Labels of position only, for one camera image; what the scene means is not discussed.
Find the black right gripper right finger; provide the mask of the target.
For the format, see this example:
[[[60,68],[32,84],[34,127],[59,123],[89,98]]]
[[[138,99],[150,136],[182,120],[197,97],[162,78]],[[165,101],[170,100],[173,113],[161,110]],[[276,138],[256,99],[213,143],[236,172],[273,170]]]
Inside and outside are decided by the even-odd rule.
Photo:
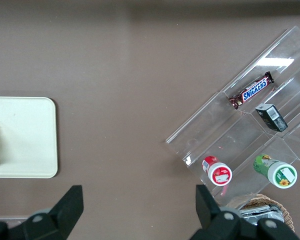
[[[283,222],[266,218],[253,225],[233,210],[221,210],[208,188],[195,189],[195,209],[201,228],[191,240],[298,240],[299,237]]]

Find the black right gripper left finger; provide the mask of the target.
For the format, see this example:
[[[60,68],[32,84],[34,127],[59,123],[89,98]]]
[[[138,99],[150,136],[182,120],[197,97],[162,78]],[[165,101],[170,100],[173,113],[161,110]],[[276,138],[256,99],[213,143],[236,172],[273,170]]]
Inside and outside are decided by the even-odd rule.
[[[83,187],[73,185],[48,211],[8,228],[0,221],[0,240],[66,240],[84,211]]]

